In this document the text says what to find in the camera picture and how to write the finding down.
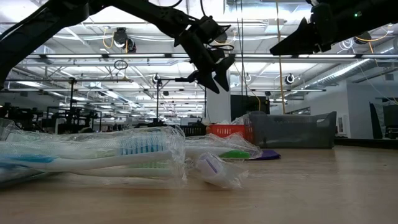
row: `plastic packaging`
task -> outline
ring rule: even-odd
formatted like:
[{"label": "plastic packaging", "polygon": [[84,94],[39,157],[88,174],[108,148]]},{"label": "plastic packaging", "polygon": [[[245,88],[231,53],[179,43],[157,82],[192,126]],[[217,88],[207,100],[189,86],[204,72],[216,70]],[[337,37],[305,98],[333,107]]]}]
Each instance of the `plastic packaging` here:
[{"label": "plastic packaging", "polygon": [[186,138],[185,150],[187,157],[197,158],[210,152],[223,159],[255,159],[261,157],[262,151],[236,133],[226,138],[214,134]]},{"label": "plastic packaging", "polygon": [[8,166],[3,172],[17,166],[39,172],[170,177],[181,185],[186,181],[184,136],[171,127],[50,135],[7,124],[1,134],[7,136],[0,142],[0,164]]},{"label": "plastic packaging", "polygon": [[248,176],[247,170],[222,161],[211,153],[202,154],[195,167],[202,180],[224,189],[243,188],[243,180]]},{"label": "plastic packaging", "polygon": [[253,133],[253,143],[261,148],[332,148],[336,116],[336,112],[307,116],[255,111],[245,126]]}]

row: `workbench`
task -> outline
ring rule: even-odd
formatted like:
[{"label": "workbench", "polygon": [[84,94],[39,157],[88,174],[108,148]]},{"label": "workbench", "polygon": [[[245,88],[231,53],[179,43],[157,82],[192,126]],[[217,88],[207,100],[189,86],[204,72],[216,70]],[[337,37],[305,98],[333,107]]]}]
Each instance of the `workbench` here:
[{"label": "workbench", "polygon": [[241,190],[60,174],[0,191],[0,223],[397,223],[398,151],[280,149]]}]

